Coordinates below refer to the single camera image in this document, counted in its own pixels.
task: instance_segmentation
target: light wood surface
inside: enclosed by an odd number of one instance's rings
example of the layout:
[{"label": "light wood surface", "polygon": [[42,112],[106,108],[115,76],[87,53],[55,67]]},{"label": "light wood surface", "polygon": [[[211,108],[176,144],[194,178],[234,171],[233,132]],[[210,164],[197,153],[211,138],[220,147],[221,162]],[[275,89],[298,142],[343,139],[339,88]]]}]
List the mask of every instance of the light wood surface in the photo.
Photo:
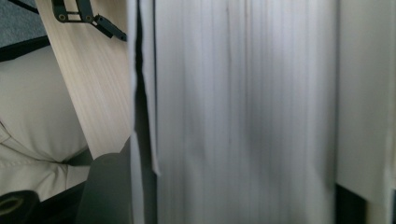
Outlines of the light wood surface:
[{"label": "light wood surface", "polygon": [[[68,10],[76,10],[76,1],[65,2]],[[94,15],[105,16],[127,32],[125,1],[91,3]],[[92,156],[119,152],[131,133],[126,42],[110,39],[86,23],[56,21],[49,0],[36,4]]]}]

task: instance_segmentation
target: dark gray floor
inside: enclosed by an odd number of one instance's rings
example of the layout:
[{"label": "dark gray floor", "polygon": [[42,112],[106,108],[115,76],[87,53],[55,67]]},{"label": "dark gray floor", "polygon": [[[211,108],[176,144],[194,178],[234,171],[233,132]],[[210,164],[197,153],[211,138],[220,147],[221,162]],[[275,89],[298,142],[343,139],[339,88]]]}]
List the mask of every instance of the dark gray floor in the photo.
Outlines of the dark gray floor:
[{"label": "dark gray floor", "polygon": [[[34,0],[22,2],[35,7]],[[8,0],[0,0],[0,48],[46,35],[40,17]]]}]

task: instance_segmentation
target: black bracket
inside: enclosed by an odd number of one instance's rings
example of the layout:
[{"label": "black bracket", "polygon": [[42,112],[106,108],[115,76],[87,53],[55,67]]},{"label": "black bracket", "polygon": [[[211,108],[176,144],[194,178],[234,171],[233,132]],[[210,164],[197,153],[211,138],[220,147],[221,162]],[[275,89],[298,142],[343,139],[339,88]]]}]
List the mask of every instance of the black bracket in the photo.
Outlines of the black bracket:
[{"label": "black bracket", "polygon": [[[99,14],[93,16],[90,0],[76,0],[76,4],[77,12],[67,11],[64,0],[52,0],[52,11],[56,20],[61,23],[89,23],[109,38],[115,36],[122,41],[127,41],[127,35],[111,21]],[[80,20],[70,20],[69,15],[79,15]]]}]

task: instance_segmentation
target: wood grain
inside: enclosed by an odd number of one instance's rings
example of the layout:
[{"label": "wood grain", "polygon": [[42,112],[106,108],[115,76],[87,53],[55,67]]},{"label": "wood grain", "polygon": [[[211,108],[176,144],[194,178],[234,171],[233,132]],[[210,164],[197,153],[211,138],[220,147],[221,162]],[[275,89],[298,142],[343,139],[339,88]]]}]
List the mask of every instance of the wood grain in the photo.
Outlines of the wood grain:
[{"label": "wood grain", "polygon": [[[68,10],[76,3],[68,0]],[[93,13],[126,33],[125,1],[91,0]],[[49,41],[94,158],[119,152],[131,134],[127,44],[89,24],[60,23],[51,1],[36,0]]]}]

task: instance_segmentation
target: white fabric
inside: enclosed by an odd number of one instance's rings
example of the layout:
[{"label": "white fabric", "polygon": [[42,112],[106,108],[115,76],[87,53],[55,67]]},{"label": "white fabric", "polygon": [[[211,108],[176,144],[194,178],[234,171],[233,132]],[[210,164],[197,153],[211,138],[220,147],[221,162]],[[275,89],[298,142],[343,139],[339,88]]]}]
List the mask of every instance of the white fabric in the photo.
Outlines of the white fabric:
[{"label": "white fabric", "polygon": [[86,180],[60,164],[87,148],[50,47],[0,63],[0,195],[34,190],[41,201]]},{"label": "white fabric", "polygon": [[38,160],[87,148],[51,47],[0,63],[0,122],[10,135],[3,144]]},{"label": "white fabric", "polygon": [[341,1],[337,182],[390,223],[395,155],[396,2]]},{"label": "white fabric", "polygon": [[87,179],[89,167],[37,161],[0,145],[0,195],[34,190],[44,201]]},{"label": "white fabric", "polygon": [[331,0],[156,2],[160,223],[333,223],[335,22]]}]

